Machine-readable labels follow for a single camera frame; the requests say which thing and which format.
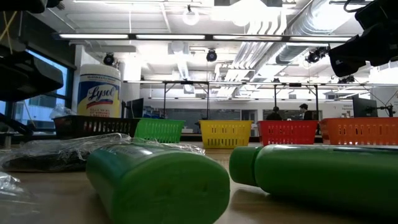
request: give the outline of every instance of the computer monitor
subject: computer monitor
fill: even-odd
[[[367,100],[359,97],[353,98],[355,118],[377,118],[376,100]]]
[[[132,100],[126,103],[127,118],[141,118],[144,110],[144,99]]]

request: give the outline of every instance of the green basket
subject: green basket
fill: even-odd
[[[169,119],[141,118],[134,137],[160,143],[179,143],[184,122]]]

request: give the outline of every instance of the white lid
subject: white lid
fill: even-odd
[[[80,75],[96,74],[96,75],[110,75],[112,77],[120,78],[120,71],[114,67],[107,65],[85,64],[80,67]]]

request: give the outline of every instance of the plastic bag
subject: plastic bag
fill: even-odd
[[[0,223],[39,212],[37,197],[21,186],[19,179],[0,172]]]
[[[159,143],[157,141],[148,141],[148,140],[141,139],[141,138],[134,138],[134,139],[132,139],[132,141],[134,143],[141,143],[141,144],[145,144],[147,146],[177,148],[179,150],[188,151],[188,152],[194,152],[194,153],[197,153],[197,154],[205,155],[205,150],[204,149],[202,149],[202,148],[200,148],[198,146],[191,145],[191,144]]]
[[[50,119],[68,116],[68,115],[76,115],[76,112],[72,111],[69,108],[66,108],[63,104],[55,105],[55,108],[50,113]]]
[[[0,152],[0,166],[7,171],[65,172],[83,171],[90,153],[110,144],[130,142],[127,134],[104,134],[71,140],[39,140],[19,149]]]

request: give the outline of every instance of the desk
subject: desk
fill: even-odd
[[[207,150],[208,156],[228,168],[231,150]],[[40,213],[15,219],[14,223],[110,224],[110,220],[88,182],[85,173],[25,174],[12,173],[39,197]],[[216,224],[263,223],[364,223],[346,215],[302,208],[278,202],[261,189],[231,181],[231,200]]]

